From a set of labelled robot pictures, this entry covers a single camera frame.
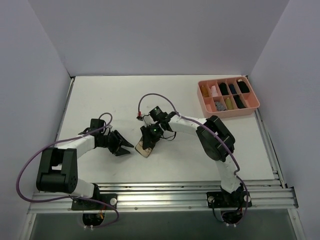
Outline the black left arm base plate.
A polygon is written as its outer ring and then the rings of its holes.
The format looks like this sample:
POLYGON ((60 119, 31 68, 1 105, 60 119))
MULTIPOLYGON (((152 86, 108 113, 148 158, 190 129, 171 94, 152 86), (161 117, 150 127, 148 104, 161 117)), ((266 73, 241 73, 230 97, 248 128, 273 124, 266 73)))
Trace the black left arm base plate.
POLYGON ((101 194, 96 201, 74 199, 72 201, 72 211, 98 211, 98 210, 112 210, 117 208, 118 195, 116 193, 101 194))

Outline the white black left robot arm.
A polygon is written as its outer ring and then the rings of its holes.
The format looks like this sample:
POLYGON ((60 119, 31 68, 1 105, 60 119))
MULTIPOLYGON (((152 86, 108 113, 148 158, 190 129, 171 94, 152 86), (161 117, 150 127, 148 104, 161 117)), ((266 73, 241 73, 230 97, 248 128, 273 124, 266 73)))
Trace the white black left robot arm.
POLYGON ((82 132, 66 144, 42 151, 36 188, 42 192, 83 198, 83 204, 95 210, 101 203, 100 191, 96 184, 79 178, 78 159, 96 148, 108 149, 114 156, 120 157, 130 154, 127 148, 133 147, 117 130, 109 130, 108 133, 103 129, 82 132))

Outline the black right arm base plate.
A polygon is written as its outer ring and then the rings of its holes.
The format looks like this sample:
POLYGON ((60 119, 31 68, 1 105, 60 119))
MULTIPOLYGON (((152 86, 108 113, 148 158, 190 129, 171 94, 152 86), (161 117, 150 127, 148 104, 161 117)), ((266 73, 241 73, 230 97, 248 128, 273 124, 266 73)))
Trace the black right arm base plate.
POLYGON ((244 190, 228 193, 224 190, 209 191, 206 193, 209 208, 244 208, 247 204, 247 193, 244 190))

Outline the brown underwear cream waistband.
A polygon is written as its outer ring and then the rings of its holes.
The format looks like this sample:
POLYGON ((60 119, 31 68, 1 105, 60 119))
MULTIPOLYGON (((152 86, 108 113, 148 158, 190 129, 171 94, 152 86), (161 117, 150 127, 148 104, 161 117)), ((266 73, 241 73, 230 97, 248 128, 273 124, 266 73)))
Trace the brown underwear cream waistband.
POLYGON ((148 158, 150 156, 150 154, 153 151, 152 147, 147 147, 146 149, 143 149, 143 141, 140 140, 135 148, 134 148, 141 156, 143 156, 144 158, 148 158))

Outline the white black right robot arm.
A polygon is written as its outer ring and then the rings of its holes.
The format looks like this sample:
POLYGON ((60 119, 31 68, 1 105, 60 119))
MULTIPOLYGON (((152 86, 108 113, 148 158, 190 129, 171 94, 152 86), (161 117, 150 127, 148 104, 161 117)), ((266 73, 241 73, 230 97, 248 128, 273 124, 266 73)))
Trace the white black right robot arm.
POLYGON ((240 166, 235 159, 235 138, 217 116, 194 118, 176 112, 149 113, 137 117, 144 121, 141 138, 135 150, 147 158, 164 132, 185 133, 196 136, 205 154, 215 161, 221 181, 223 203, 234 206, 240 201, 239 190, 243 184, 237 173, 240 166))

